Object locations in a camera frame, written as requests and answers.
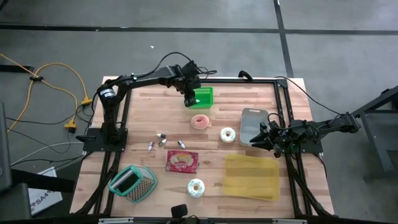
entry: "snack package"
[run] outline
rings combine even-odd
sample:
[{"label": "snack package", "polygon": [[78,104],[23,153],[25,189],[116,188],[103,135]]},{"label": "snack package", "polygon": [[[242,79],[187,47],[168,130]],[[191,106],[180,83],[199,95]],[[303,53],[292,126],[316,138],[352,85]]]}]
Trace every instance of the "snack package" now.
[{"label": "snack package", "polygon": [[166,171],[196,173],[199,154],[187,151],[167,151]]}]

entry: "small bottle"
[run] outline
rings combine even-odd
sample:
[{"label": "small bottle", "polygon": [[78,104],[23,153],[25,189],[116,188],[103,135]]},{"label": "small bottle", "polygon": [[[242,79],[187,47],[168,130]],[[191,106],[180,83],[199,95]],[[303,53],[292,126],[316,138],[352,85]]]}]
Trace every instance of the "small bottle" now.
[{"label": "small bottle", "polygon": [[165,134],[156,134],[156,136],[159,137],[159,138],[166,138]]},{"label": "small bottle", "polygon": [[180,145],[181,148],[185,149],[184,142],[182,142],[181,140],[179,140],[179,141],[178,141],[178,144]]},{"label": "small bottle", "polygon": [[158,143],[158,145],[160,147],[164,146],[164,144],[166,144],[167,139],[163,139],[160,143]]},{"label": "small bottle", "polygon": [[148,146],[148,151],[151,151],[154,148],[154,142],[150,142]]}]

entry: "yellow tray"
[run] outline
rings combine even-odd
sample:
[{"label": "yellow tray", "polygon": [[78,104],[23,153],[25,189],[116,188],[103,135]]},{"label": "yellow tray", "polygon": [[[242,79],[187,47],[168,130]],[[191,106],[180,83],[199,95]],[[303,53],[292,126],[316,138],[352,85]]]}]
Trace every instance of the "yellow tray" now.
[{"label": "yellow tray", "polygon": [[228,154],[224,194],[279,200],[279,163],[273,159]]}]

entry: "wooden table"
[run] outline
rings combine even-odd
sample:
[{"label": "wooden table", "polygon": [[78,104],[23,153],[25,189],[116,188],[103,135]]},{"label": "wooden table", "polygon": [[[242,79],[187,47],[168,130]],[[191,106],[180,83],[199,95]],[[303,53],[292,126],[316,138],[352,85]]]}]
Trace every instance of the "wooden table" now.
[{"label": "wooden table", "polygon": [[[305,89],[303,79],[294,78],[293,80]],[[274,87],[270,84],[248,83],[244,85],[204,83],[203,86],[213,87],[215,101],[210,109],[205,110],[191,110],[184,107],[183,97],[174,88],[168,89],[161,85],[153,85],[132,91],[127,119],[129,134],[119,170],[131,164],[149,167],[154,171],[158,184],[146,199],[137,204],[115,196],[112,216],[170,217],[171,207],[186,203],[188,214],[195,214],[198,217],[294,217],[283,156],[277,159],[280,166],[280,200],[278,202],[233,197],[222,192],[224,162],[227,154],[275,159],[273,152],[242,147],[239,144],[242,109],[245,107],[260,108],[269,113],[276,113]],[[312,120],[307,96],[291,83],[289,83],[289,93],[295,119]],[[284,106],[282,89],[280,89],[280,94]],[[119,116],[121,116],[122,105],[123,103],[121,103]],[[94,127],[100,127],[103,122],[102,114],[102,106],[98,102],[93,118]],[[210,126],[206,130],[197,131],[191,128],[191,117],[196,114],[206,114],[210,118]],[[224,127],[232,127],[237,131],[237,141],[226,144],[219,140],[219,132]],[[157,133],[167,135],[167,144],[162,148],[156,145],[159,142],[159,138],[155,136]],[[177,144],[178,140],[185,143],[187,151],[199,153],[200,167],[197,174],[164,171],[167,150],[180,150]],[[148,151],[150,141],[155,142],[155,147],[151,152]],[[77,211],[98,185],[103,157],[103,152],[94,152],[83,161],[71,212]],[[303,154],[302,160],[309,189],[325,209],[333,213],[328,183],[321,162],[312,154]],[[206,192],[202,198],[191,198],[187,194],[187,184],[194,178],[201,179],[206,185]],[[101,211],[104,209],[107,194],[108,188],[104,191]],[[304,211],[303,197],[299,190],[298,199],[300,208]]]}]

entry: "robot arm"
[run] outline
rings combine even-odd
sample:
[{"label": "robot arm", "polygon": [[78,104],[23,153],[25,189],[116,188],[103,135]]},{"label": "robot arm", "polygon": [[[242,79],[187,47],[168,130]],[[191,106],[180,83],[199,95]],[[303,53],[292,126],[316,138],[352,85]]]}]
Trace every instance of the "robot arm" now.
[{"label": "robot arm", "polygon": [[288,128],[281,128],[272,121],[269,127],[268,130],[265,123],[260,124],[260,134],[250,140],[253,143],[251,146],[268,151],[274,149],[274,155],[278,158],[283,152],[290,153],[305,141],[318,142],[328,133],[356,133],[360,125],[352,114],[346,113],[321,122],[293,120]]},{"label": "robot arm", "polygon": [[[189,107],[196,103],[193,90],[201,86],[198,76],[200,73],[197,65],[190,61],[182,68],[179,65],[166,66],[141,76],[122,75],[114,80],[106,80],[96,92],[104,108],[104,123],[101,130],[105,142],[117,144],[120,140],[116,119],[119,104],[129,90],[156,84],[164,85],[167,88],[174,86],[177,91],[184,94],[184,104]],[[117,93],[114,92],[113,86],[118,87]]]}]

